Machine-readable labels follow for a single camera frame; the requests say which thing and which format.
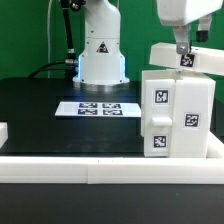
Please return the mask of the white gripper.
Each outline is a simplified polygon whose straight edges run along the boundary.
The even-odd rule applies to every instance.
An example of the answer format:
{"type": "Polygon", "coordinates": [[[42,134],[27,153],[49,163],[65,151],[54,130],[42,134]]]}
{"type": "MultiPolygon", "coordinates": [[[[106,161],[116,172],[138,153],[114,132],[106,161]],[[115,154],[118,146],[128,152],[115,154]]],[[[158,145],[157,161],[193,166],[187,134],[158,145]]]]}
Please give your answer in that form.
{"type": "Polygon", "coordinates": [[[164,26],[174,26],[176,52],[187,55],[191,51],[190,24],[199,19],[196,41],[209,38],[212,13],[218,11],[224,0],[156,0],[157,13],[164,26]]]}

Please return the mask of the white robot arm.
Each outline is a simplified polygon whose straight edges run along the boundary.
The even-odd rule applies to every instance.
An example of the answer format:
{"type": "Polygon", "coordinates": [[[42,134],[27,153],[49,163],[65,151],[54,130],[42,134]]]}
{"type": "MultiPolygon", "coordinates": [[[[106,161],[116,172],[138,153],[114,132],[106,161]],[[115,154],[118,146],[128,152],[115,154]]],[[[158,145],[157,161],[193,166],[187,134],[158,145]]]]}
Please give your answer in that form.
{"type": "MultiPolygon", "coordinates": [[[[175,54],[191,53],[190,27],[203,24],[198,33],[207,38],[212,14],[224,0],[155,0],[157,15],[163,26],[173,29],[175,54]]],[[[74,85],[108,89],[126,85],[125,57],[120,51],[121,14],[109,0],[84,0],[85,48],[78,59],[74,85]]]]}

